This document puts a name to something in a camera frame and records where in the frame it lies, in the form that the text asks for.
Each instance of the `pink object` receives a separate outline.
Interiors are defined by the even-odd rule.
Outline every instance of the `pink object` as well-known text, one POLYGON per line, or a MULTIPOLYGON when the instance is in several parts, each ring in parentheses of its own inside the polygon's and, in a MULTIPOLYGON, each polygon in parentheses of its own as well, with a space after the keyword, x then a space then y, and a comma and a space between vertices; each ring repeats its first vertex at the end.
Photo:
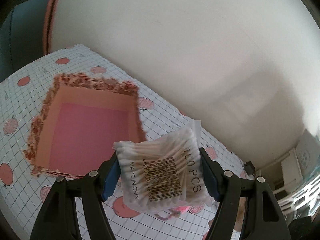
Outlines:
POLYGON ((152 110, 154 108, 154 103, 148 98, 138 98, 139 107, 152 110))
POLYGON ((207 237, 207 234, 208 234, 209 232, 206 232, 205 233, 205 235, 202 237, 202 240, 205 240, 205 238, 207 237))
POLYGON ((207 152, 208 156, 214 160, 217 157, 217 153, 216 151, 212 148, 212 147, 208 147, 205 149, 205 151, 207 152))
POLYGON ((190 206, 182 206, 182 207, 171 208, 171 210, 180 211, 180 213, 182 214, 183 212, 187 211, 189 208, 190 206))
POLYGON ((67 64, 67 63, 69 63, 69 62, 70 62, 70 59, 68 59, 68 58, 66 58, 66 57, 64 57, 64 58, 59 58, 59 59, 57 59, 57 61, 56 61, 57 64, 61 64, 61 65, 67 64))
POLYGON ((182 115, 184 115, 184 116, 187 116, 185 112, 180 111, 180 110, 179 110, 179 112, 180 112, 180 114, 182 114, 182 115))
POLYGON ((43 55, 48 54, 48 33, 50 29, 50 16, 52 16, 53 5, 54 5, 54 0, 48 0, 47 8, 44 14, 44 24, 43 24, 43 31, 42 31, 43 55))
POLYGON ((23 86, 27 85, 29 82, 30 82, 29 76, 23 77, 18 81, 18 86, 23 87, 23 86))
POLYGON ((138 87, 84 73, 59 74, 31 123, 23 153, 34 175, 81 178, 109 160, 113 142, 120 140, 146 140, 138 87))
POLYGON ((45 199, 47 198, 47 195, 50 191, 52 187, 51 186, 44 186, 41 190, 40 190, 40 198, 42 203, 45 201, 45 199))
POLYGON ((128 138, 128 112, 62 103, 49 169, 85 175, 111 158, 114 142, 128 138))
POLYGON ((3 127, 3 132, 5 135, 13 134, 16 131, 17 127, 18 127, 18 121, 16 118, 12 117, 5 123, 3 127))
POLYGON ((204 204, 200 205, 200 206, 192 206, 192 207, 189 207, 189 212, 191 214, 198 214, 200 213, 202 210, 204 209, 204 204))
POLYGON ((57 4, 58 4, 58 0, 54 0, 53 1, 53 6, 52 6, 52 10, 51 10, 51 21, 49 22, 49 29, 48 29, 48 53, 51 53, 51 39, 52 39, 52 30, 53 30, 53 24, 54 24, 54 15, 55 12, 57 10, 57 4))
POLYGON ((105 73, 106 71, 107 71, 106 68, 101 67, 101 66, 96 66, 96 67, 92 67, 92 68, 91 68, 91 72, 92 72, 93 74, 103 74, 103 73, 105 73))
POLYGON ((10 186, 13 182, 12 169, 6 163, 0 165, 0 179, 7 186, 10 186))
POLYGON ((118 215, 119 217, 122 218, 133 218, 138 216, 140 213, 136 212, 130 208, 128 208, 124 203, 123 203, 123 197, 121 196, 120 198, 117 198, 114 203, 113 203, 113 211, 118 215))

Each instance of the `pomegranate print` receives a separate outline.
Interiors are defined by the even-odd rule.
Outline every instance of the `pomegranate print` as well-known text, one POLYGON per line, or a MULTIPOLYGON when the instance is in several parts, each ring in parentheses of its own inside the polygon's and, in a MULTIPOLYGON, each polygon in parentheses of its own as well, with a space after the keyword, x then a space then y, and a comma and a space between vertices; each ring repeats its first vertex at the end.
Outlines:
POLYGON ((0 165, 0 179, 6 186, 10 186, 13 182, 12 169, 6 163, 0 165))
POLYGON ((200 213, 202 210, 204 209, 204 204, 200 205, 200 206, 192 206, 192 207, 189 207, 189 212, 191 214, 198 214, 200 213))
POLYGON ((18 81, 18 86, 23 87, 23 86, 27 85, 29 82, 30 82, 29 76, 23 77, 18 81))
POLYGON ((56 61, 57 64, 61 64, 61 65, 67 64, 67 63, 69 63, 69 62, 70 62, 70 59, 68 59, 67 57, 59 58, 59 59, 57 59, 57 61, 56 61))
POLYGON ((121 196, 120 198, 117 198, 114 203, 113 203, 113 211, 118 215, 119 217, 122 218, 133 218, 138 216, 140 213, 136 212, 130 208, 128 208, 124 203, 123 203, 123 197, 121 196))
POLYGON ((45 199, 47 198, 47 195, 49 193, 51 189, 51 186, 44 186, 41 190, 40 190, 40 198, 42 203, 45 201, 45 199))
POLYGON ((112 85, 112 86, 114 86, 114 85, 117 84, 117 80, 115 80, 115 79, 113 79, 113 78, 105 79, 104 82, 105 82, 106 84, 112 85))
POLYGON ((18 127, 18 120, 13 116, 11 119, 9 119, 5 123, 3 127, 3 132, 5 135, 13 134, 16 131, 17 127, 18 127))
POLYGON ((184 116, 187 116, 185 112, 180 111, 180 110, 179 110, 179 112, 180 112, 180 114, 182 114, 182 115, 184 115, 184 116))
POLYGON ((138 98, 138 105, 142 109, 152 110, 155 104, 148 98, 138 98))
POLYGON ((217 157, 217 153, 212 147, 207 147, 205 151, 212 160, 214 160, 217 157))
POLYGON ((93 74, 103 74, 107 71, 106 68, 101 66, 92 67, 90 70, 93 74))

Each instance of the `cotton swab package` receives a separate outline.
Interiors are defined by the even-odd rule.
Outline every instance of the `cotton swab package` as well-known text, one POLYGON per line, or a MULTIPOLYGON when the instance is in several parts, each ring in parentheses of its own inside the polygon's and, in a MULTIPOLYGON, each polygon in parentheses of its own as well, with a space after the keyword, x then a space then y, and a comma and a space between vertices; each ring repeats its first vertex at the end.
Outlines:
POLYGON ((195 121, 155 141, 114 143, 123 200, 137 212, 157 213, 211 203, 204 185, 195 121))

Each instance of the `open box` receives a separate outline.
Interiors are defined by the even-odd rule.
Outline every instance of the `open box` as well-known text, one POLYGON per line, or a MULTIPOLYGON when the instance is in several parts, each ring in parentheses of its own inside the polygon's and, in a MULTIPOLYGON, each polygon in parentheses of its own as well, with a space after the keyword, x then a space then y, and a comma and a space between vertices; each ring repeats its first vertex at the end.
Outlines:
POLYGON ((79 178, 110 159, 114 142, 145 141, 137 99, 138 87, 129 81, 57 75, 24 151, 32 174, 79 178))

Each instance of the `table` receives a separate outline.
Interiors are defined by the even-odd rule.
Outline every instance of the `table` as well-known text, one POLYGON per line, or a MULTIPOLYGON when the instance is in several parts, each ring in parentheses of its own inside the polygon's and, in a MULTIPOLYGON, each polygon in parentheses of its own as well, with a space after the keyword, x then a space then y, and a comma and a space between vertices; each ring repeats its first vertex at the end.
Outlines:
MULTIPOLYGON (((0 192, 28 236, 55 179, 44 174, 32 177, 32 166, 23 158, 22 150, 26 149, 32 118, 39 113, 54 75, 77 72, 135 82, 140 87, 140 119, 148 140, 177 130, 191 120, 141 82, 81 44, 41 57, 12 74, 0 84, 0 164, 3 163, 0 174, 7 184, 0 185, 0 192)), ((246 177, 243 162, 203 128, 199 145, 223 169, 246 177)), ((202 239, 209 229, 208 221, 216 213, 215 206, 205 205, 197 214, 185 212, 179 218, 161 221, 153 215, 137 215, 126 210, 121 205, 121 196, 119 182, 113 196, 103 203, 111 228, 121 240, 202 239)), ((81 199, 76 199, 76 207, 82 238, 89 240, 81 199)), ((161 213, 166 216, 169 211, 161 213)), ((238 239, 239 235, 234 231, 232 239, 238 239)))

